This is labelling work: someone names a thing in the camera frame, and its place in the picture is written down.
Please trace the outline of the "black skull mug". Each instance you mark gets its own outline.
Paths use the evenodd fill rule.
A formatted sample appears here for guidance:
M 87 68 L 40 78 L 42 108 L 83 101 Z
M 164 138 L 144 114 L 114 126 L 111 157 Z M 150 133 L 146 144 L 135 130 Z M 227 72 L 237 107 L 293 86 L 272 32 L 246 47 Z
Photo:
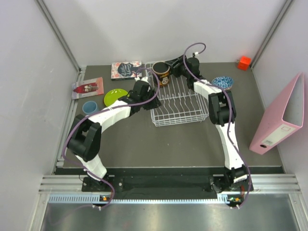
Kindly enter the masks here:
M 160 87 L 164 87 L 169 83 L 170 66 L 165 62 L 156 62 L 152 67 L 153 72 L 157 75 L 158 80 L 153 76 L 154 84 Z

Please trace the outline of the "green plate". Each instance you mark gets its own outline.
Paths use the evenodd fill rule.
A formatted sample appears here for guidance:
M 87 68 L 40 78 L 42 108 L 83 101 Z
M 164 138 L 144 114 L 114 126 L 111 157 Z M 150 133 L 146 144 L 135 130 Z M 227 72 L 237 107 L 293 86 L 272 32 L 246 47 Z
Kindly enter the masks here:
M 126 96 L 128 92 L 124 89 L 112 89 L 106 93 L 103 102 L 106 107 L 111 106 L 119 98 Z

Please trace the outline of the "white wire dish rack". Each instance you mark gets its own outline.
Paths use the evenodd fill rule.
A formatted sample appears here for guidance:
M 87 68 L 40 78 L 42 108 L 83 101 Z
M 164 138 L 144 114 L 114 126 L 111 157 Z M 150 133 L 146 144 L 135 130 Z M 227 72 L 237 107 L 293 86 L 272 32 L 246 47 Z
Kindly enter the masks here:
M 161 106 L 151 110 L 155 126 L 202 122 L 208 116 L 206 99 L 188 89 L 185 77 L 169 76 L 169 83 L 160 87 L 157 98 Z

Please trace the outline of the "red white patterned bowl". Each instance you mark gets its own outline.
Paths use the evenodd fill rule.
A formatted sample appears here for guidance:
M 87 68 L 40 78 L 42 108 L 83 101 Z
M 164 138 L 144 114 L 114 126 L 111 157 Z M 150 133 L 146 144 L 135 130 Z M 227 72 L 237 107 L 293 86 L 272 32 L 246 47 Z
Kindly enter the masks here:
M 212 85 L 223 88 L 224 90 L 230 90 L 234 84 L 234 80 L 231 77 L 221 76 L 212 80 Z

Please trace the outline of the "light blue cup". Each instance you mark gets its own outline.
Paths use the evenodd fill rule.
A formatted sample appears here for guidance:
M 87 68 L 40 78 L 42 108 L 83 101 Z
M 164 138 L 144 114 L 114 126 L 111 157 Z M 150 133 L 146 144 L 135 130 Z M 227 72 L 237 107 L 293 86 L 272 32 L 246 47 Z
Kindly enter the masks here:
M 95 101 L 87 101 L 82 106 L 82 111 L 86 115 L 90 115 L 99 111 L 99 107 Z

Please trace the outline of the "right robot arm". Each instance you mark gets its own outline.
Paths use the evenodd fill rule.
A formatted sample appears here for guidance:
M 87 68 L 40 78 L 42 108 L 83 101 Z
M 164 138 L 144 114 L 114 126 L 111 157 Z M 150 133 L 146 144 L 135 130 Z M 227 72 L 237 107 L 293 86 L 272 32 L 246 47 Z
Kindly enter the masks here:
M 199 60 L 195 57 L 185 56 L 166 61 L 171 74 L 175 77 L 186 78 L 187 87 L 203 96 L 208 103 L 209 117 L 216 126 L 221 138 L 225 156 L 223 179 L 212 177 L 210 186 L 215 192 L 224 190 L 237 190 L 243 181 L 249 177 L 247 167 L 240 157 L 235 134 L 236 109 L 230 90 L 211 84 L 199 70 Z

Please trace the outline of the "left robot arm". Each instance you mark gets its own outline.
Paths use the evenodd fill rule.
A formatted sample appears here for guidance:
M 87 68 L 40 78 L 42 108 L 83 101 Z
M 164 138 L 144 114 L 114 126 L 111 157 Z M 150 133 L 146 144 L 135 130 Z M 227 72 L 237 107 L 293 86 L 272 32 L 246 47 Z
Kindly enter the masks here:
M 99 191 L 109 186 L 106 167 L 99 157 L 102 133 L 120 120 L 129 118 L 141 109 L 152 110 L 161 106 L 148 77 L 135 78 L 133 89 L 112 105 L 88 116 L 74 119 L 65 147 L 81 162 L 92 185 Z

